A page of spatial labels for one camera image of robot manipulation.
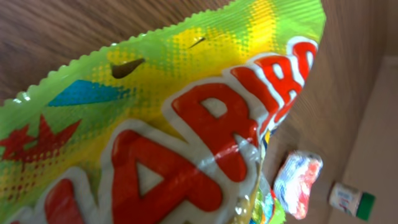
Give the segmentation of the green lid jar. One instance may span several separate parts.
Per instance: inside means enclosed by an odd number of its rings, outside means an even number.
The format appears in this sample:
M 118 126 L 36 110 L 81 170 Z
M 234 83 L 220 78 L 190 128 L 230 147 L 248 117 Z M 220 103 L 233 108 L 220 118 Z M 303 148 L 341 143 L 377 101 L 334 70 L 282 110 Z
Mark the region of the green lid jar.
M 329 204 L 352 217 L 368 221 L 376 197 L 349 185 L 335 182 L 328 198 Z

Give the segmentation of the small red white packet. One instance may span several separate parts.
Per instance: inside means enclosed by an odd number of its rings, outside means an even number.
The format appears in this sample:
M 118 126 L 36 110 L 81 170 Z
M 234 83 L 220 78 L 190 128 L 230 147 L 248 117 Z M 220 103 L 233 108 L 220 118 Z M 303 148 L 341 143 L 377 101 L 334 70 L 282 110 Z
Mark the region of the small red white packet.
M 308 151 L 288 154 L 274 181 L 273 191 L 285 212 L 302 220 L 308 212 L 312 185 L 323 167 L 321 157 Z

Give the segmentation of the green Haribo gummy bag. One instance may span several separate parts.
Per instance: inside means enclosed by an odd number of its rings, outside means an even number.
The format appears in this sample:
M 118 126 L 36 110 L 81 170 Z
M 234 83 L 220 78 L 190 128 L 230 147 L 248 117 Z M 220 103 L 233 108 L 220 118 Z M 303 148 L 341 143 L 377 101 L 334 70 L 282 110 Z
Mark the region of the green Haribo gummy bag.
M 267 223 L 266 145 L 325 18 L 233 1 L 50 72 L 1 107 L 1 222 Z

